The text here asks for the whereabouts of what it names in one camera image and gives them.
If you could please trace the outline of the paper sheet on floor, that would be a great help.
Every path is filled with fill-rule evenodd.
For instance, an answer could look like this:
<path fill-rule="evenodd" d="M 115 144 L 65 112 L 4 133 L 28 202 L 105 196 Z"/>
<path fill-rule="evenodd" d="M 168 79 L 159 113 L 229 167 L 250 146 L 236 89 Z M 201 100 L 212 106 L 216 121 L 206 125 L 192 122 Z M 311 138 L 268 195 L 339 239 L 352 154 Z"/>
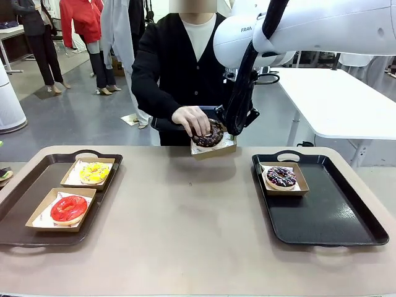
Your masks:
<path fill-rule="evenodd" d="M 124 121 L 126 124 L 130 125 L 130 126 L 134 126 L 136 124 L 139 124 L 139 120 L 137 119 L 137 115 L 134 114 L 129 114 L 129 115 L 125 115 L 123 117 L 120 117 L 120 119 L 122 121 Z"/>

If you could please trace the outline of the yellow frosted donut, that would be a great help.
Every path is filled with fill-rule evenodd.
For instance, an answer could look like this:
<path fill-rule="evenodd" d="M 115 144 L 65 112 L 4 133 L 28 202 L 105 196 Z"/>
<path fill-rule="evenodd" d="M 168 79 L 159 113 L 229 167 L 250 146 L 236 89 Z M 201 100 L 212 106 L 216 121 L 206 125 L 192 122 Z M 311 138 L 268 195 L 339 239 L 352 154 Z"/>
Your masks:
<path fill-rule="evenodd" d="M 106 163 L 91 162 L 82 166 L 79 172 L 82 184 L 100 184 L 110 173 L 110 166 Z"/>

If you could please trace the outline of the large black plastic tray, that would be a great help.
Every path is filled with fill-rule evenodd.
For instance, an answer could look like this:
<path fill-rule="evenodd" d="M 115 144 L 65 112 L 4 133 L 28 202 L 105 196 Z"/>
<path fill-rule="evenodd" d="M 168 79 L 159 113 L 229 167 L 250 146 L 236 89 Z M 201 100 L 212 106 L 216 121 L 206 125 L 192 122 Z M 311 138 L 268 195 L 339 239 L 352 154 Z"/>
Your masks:
<path fill-rule="evenodd" d="M 276 237 L 286 244 L 308 246 L 382 246 L 389 235 L 346 177 L 325 155 L 293 150 L 252 156 L 260 184 L 260 162 L 297 162 L 309 192 L 270 196 L 262 192 Z"/>

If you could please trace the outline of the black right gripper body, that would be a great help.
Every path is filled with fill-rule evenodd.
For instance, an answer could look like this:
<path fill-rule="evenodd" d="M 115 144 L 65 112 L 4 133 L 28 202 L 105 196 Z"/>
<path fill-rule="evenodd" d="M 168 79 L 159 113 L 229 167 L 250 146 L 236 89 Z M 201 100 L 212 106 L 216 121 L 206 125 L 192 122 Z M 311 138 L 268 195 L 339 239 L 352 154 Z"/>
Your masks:
<path fill-rule="evenodd" d="M 225 126 L 227 132 L 231 135 L 240 135 L 244 128 L 253 123 L 260 115 L 259 111 L 255 109 L 252 104 L 249 105 L 251 109 L 246 111 L 244 109 L 224 109 L 222 105 L 215 108 L 215 115 L 218 120 Z"/>

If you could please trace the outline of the white folding table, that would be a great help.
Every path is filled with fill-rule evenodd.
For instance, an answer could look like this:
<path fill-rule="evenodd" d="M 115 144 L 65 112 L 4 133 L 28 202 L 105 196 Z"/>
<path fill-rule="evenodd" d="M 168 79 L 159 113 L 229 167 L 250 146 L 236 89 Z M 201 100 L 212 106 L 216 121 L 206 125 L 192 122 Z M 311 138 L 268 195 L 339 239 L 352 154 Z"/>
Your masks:
<path fill-rule="evenodd" d="M 351 167 L 359 167 L 374 140 L 396 140 L 396 102 L 343 70 L 276 68 L 295 107 L 287 140 L 294 146 L 301 118 L 315 135 L 359 140 Z"/>

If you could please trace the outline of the figure in black suit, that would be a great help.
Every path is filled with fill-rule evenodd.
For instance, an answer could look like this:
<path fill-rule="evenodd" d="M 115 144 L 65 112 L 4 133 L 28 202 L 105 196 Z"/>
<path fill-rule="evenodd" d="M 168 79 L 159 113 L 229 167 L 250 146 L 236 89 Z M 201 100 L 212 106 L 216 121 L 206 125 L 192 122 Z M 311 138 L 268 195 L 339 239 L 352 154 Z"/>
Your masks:
<path fill-rule="evenodd" d="M 70 85 L 62 77 L 53 37 L 56 29 L 43 0 L 10 0 L 14 14 L 24 26 L 24 33 L 47 89 L 54 95 L 61 93 L 56 83 L 66 89 Z"/>

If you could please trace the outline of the person right hand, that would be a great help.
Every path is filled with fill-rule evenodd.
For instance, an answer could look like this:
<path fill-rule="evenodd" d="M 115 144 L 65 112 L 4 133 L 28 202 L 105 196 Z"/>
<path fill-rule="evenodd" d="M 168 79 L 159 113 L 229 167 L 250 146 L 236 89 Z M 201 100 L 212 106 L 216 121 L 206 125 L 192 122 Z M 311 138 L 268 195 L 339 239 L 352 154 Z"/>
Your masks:
<path fill-rule="evenodd" d="M 210 132 L 210 122 L 207 115 L 198 106 L 182 106 L 171 116 L 175 124 L 180 124 L 189 137 L 193 132 L 197 136 L 206 136 Z"/>

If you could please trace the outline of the purple frosted sprinkled donut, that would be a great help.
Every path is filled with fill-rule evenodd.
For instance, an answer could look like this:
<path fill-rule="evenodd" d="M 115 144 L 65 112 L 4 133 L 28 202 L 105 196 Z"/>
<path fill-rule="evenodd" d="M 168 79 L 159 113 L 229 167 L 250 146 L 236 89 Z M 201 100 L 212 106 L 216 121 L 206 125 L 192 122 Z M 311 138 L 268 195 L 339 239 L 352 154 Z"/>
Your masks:
<path fill-rule="evenodd" d="M 297 183 L 297 177 L 292 170 L 274 166 L 266 171 L 265 178 L 270 186 L 279 191 L 290 191 Z"/>

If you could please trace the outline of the red frosted donut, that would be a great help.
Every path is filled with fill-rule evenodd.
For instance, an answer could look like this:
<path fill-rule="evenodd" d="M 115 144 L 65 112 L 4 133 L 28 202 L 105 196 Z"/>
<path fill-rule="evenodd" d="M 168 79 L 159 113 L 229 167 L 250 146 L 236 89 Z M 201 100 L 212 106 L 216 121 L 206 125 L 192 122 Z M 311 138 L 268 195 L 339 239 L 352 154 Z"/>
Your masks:
<path fill-rule="evenodd" d="M 82 196 L 67 196 L 56 202 L 50 217 L 56 225 L 69 226 L 81 221 L 88 209 L 88 203 Z"/>

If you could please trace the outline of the cardboard box on floor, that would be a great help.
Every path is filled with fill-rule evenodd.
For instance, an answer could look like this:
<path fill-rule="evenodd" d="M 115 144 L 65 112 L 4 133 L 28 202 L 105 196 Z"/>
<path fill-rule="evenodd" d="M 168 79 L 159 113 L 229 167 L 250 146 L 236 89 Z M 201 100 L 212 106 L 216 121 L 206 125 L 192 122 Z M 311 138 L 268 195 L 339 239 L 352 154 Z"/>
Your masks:
<path fill-rule="evenodd" d="M 112 68 L 115 76 L 124 77 L 123 64 L 115 56 L 112 56 Z"/>

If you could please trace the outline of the person torso black cardigan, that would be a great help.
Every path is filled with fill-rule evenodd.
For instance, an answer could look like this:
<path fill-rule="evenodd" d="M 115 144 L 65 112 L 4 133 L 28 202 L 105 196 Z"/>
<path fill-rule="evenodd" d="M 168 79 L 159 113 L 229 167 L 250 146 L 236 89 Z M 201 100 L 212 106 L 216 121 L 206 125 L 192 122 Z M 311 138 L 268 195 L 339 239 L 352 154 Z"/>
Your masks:
<path fill-rule="evenodd" d="M 147 26 L 132 75 L 152 78 L 181 106 L 220 106 L 232 93 L 225 67 L 216 59 L 213 38 L 226 18 L 219 13 L 169 13 Z M 186 130 L 159 131 L 162 146 L 188 146 Z"/>

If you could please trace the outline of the large brown plastic tray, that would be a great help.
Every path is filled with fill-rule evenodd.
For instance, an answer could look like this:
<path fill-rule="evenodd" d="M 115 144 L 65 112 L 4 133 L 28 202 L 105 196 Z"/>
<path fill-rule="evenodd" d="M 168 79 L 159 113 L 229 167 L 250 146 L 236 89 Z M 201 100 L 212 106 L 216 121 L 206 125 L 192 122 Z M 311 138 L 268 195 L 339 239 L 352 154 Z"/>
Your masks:
<path fill-rule="evenodd" d="M 110 161 L 113 166 L 103 185 L 68 186 L 66 175 L 77 161 L 76 156 L 90 153 L 92 161 Z M 41 158 L 24 178 L 10 188 L 10 193 L 0 202 L 0 246 L 39 248 L 50 246 L 73 246 L 82 242 L 99 213 L 108 188 L 123 160 L 119 154 L 102 154 L 94 150 L 79 150 L 74 153 L 53 153 Z M 55 199 L 59 192 L 72 195 L 87 195 L 93 199 L 81 223 L 73 228 L 44 228 L 31 225 L 39 210 Z"/>

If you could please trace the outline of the small black serving tray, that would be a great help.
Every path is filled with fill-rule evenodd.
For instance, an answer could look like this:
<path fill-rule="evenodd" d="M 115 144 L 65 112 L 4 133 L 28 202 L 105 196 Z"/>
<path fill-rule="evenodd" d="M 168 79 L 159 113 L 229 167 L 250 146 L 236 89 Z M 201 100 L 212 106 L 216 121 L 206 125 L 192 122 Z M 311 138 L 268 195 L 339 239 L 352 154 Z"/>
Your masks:
<path fill-rule="evenodd" d="M 213 119 L 216 121 L 220 121 L 218 118 L 215 106 L 200 106 L 199 107 L 209 119 Z M 151 122 L 151 127 L 157 131 L 183 131 L 184 128 L 182 125 L 177 125 L 168 119 L 162 118 L 153 118 Z"/>

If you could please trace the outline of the person right forearm black sleeve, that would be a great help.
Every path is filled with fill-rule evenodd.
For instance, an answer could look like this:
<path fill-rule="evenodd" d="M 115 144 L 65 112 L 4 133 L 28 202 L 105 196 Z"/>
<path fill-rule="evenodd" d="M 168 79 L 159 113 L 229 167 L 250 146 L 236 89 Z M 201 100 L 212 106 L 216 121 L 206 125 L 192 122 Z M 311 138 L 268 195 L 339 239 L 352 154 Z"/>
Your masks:
<path fill-rule="evenodd" d="M 149 77 L 132 76 L 132 92 L 140 110 L 154 118 L 171 119 L 173 113 L 182 106 Z"/>

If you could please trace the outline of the chocolate sprinkled donut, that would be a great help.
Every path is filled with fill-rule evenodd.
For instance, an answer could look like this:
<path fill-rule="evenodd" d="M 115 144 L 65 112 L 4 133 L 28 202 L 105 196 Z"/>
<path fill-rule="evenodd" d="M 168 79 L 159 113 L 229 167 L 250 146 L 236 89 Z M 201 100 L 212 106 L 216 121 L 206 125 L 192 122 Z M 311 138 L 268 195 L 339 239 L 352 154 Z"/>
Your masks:
<path fill-rule="evenodd" d="M 224 135 L 224 130 L 222 124 L 214 119 L 209 119 L 210 123 L 210 133 L 204 136 L 193 135 L 191 137 L 193 143 L 199 147 L 214 147 L 221 142 Z"/>

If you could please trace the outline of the white cylindrical pedestal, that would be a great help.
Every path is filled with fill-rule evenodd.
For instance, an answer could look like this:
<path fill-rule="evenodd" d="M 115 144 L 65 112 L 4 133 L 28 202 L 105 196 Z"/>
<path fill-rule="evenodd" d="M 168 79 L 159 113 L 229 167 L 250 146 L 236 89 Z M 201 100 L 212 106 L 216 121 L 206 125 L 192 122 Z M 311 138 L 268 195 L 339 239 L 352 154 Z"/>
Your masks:
<path fill-rule="evenodd" d="M 0 59 L 0 134 L 23 129 L 27 118 Z"/>

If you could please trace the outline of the white background desk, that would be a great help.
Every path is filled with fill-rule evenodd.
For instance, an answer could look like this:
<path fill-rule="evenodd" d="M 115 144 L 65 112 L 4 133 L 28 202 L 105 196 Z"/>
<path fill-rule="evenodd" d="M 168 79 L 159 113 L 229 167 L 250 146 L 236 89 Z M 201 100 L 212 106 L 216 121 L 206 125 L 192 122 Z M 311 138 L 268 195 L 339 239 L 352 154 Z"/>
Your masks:
<path fill-rule="evenodd" d="M 7 28 L 7 29 L 0 29 L 0 50 L 1 50 L 2 56 L 4 58 L 4 62 L 5 62 L 4 67 L 8 74 L 23 73 L 24 71 L 11 68 L 11 64 L 7 57 L 7 53 L 6 53 L 6 49 L 5 49 L 3 41 L 6 39 L 15 37 L 15 36 L 23 35 L 23 34 L 24 34 L 24 26 L 23 25 L 18 25 L 16 27 Z"/>

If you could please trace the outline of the mannequin in red top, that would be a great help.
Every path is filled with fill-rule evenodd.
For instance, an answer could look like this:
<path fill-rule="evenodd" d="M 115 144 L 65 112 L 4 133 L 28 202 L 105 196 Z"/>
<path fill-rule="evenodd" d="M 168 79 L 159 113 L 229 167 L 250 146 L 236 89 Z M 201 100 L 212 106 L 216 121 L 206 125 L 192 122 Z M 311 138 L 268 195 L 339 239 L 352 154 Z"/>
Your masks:
<path fill-rule="evenodd" d="M 97 94 L 112 95 L 120 91 L 113 71 L 104 62 L 101 42 L 102 0 L 59 0 L 61 28 L 64 45 L 73 47 L 72 34 L 82 38 L 89 53 L 92 69 L 96 75 Z"/>

